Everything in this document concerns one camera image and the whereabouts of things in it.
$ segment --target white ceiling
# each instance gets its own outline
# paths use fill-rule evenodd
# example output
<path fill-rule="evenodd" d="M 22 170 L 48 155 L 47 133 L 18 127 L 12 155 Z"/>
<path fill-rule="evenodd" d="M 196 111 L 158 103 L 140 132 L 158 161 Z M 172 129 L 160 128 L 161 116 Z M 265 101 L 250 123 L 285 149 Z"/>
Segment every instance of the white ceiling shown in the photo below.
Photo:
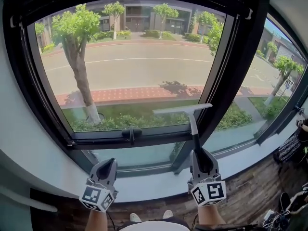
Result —
<path fill-rule="evenodd" d="M 285 18 L 308 51 L 308 0 L 270 0 L 270 3 Z"/>

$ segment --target shoe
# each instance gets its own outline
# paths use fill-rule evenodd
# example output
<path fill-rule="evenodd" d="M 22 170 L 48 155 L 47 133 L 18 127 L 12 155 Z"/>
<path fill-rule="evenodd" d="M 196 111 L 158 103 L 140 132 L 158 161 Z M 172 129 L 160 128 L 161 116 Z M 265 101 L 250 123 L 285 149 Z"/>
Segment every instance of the shoe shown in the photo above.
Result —
<path fill-rule="evenodd" d="M 164 212 L 163 219 L 167 219 L 167 218 L 171 218 L 171 217 L 173 217 L 172 211 L 171 210 L 166 210 Z"/>
<path fill-rule="evenodd" d="M 129 220 L 132 221 L 132 222 L 141 222 L 140 217 L 135 213 L 131 213 L 129 215 Z"/>

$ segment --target green tree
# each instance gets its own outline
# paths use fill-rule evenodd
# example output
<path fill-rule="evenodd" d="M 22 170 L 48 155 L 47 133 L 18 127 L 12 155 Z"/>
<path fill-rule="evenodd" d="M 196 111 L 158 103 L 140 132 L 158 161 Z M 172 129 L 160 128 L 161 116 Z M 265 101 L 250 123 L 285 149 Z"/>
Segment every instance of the green tree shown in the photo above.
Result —
<path fill-rule="evenodd" d="M 38 49 L 39 49 L 39 53 L 42 54 L 42 44 L 41 41 L 39 40 L 40 35 L 44 32 L 45 30 L 45 25 L 41 22 L 41 23 L 35 23 L 34 24 L 34 28 L 35 28 L 35 34 L 37 35 L 37 42 L 38 42 Z"/>
<path fill-rule="evenodd" d="M 99 18 L 97 13 L 86 9 L 86 4 L 77 5 L 75 13 L 66 11 L 62 17 L 57 15 L 52 18 L 53 33 L 61 38 L 65 56 L 74 72 L 89 120 L 94 124 L 100 123 L 101 120 L 91 96 L 84 58 L 87 41 L 99 31 Z"/>
<path fill-rule="evenodd" d="M 280 71 L 279 80 L 270 96 L 265 100 L 264 104 L 266 106 L 268 106 L 273 101 L 280 87 L 289 77 L 291 71 L 300 71 L 301 69 L 301 65 L 297 64 L 291 58 L 286 56 L 280 56 L 278 59 L 276 59 L 274 66 Z"/>
<path fill-rule="evenodd" d="M 274 52 L 275 54 L 277 54 L 277 52 L 278 52 L 278 48 L 277 48 L 277 46 L 274 44 L 274 42 L 268 42 L 268 53 L 267 53 L 267 57 L 266 57 L 266 60 L 268 61 L 269 60 L 269 58 L 270 58 L 270 54 L 272 53 L 272 52 Z"/>
<path fill-rule="evenodd" d="M 200 37 L 200 43 L 202 44 L 203 41 L 203 35 L 205 33 L 205 28 L 207 25 L 213 26 L 215 22 L 217 22 L 216 17 L 214 16 L 213 13 L 209 13 L 207 11 L 203 11 L 198 17 L 197 17 L 197 22 L 200 25 L 203 25 L 203 31 L 202 35 Z"/>
<path fill-rule="evenodd" d="M 105 5 L 103 13 L 112 15 L 115 19 L 114 23 L 114 39 L 116 39 L 116 25 L 119 19 L 120 14 L 124 13 L 124 7 L 117 1 L 115 3 L 109 3 Z"/>
<path fill-rule="evenodd" d="M 211 55 L 215 56 L 220 42 L 224 24 L 219 21 L 214 21 L 212 28 L 208 32 L 208 45 L 211 50 Z"/>
<path fill-rule="evenodd" d="M 35 23 L 34 27 L 35 27 L 36 35 L 39 35 L 39 34 L 44 32 L 45 25 L 42 22 L 41 23 Z"/>
<path fill-rule="evenodd" d="M 161 25 L 160 25 L 160 32 L 159 32 L 159 39 L 162 39 L 163 31 L 165 30 L 165 22 L 166 18 L 177 18 L 179 15 L 179 12 L 175 9 L 172 9 L 168 6 L 167 3 L 159 4 L 154 6 L 154 12 L 159 15 L 162 19 Z"/>

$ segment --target road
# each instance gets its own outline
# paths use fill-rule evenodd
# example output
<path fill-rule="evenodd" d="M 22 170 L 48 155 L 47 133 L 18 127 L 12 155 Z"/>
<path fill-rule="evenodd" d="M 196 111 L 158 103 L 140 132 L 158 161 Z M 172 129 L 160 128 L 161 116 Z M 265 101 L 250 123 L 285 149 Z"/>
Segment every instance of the road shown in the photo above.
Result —
<path fill-rule="evenodd" d="M 63 52 L 42 56 L 44 69 L 55 95 L 78 90 L 74 74 Z M 204 47 L 171 44 L 117 44 L 86 48 L 85 62 L 91 91 L 133 87 L 155 87 L 164 81 L 204 86 L 214 57 Z M 276 85 L 279 72 L 254 57 L 242 84 L 264 89 Z"/>

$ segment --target red brick sidewalk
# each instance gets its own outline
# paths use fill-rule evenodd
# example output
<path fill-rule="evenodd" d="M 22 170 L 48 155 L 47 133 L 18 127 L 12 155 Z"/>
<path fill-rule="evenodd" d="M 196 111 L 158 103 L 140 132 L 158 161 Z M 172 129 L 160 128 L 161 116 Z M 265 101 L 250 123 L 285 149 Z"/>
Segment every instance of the red brick sidewalk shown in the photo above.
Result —
<path fill-rule="evenodd" d="M 188 86 L 186 93 L 171 93 L 163 87 L 118 88 L 92 91 L 92 98 L 97 105 L 116 103 L 141 103 L 167 100 L 199 99 L 204 86 Z M 237 97 L 268 96 L 272 89 L 241 88 Z M 57 95 L 61 108 L 83 107 L 83 99 L 79 91 L 70 94 Z"/>
<path fill-rule="evenodd" d="M 192 47 L 208 49 L 208 46 L 205 45 L 205 44 L 182 42 L 182 41 L 171 41 L 171 40 L 158 40 L 158 39 L 128 39 L 128 40 L 107 41 L 107 42 L 87 44 L 86 48 L 96 48 L 96 47 L 102 47 L 102 46 L 113 46 L 113 45 L 123 45 L 123 44 L 183 45 L 183 46 L 192 46 Z M 48 53 L 48 54 L 43 54 L 41 56 L 42 57 L 49 57 L 49 56 L 57 55 L 57 54 L 60 54 L 60 53 L 64 53 L 64 51 L 63 50 L 57 50 L 57 51 L 53 51 L 53 52 Z"/>

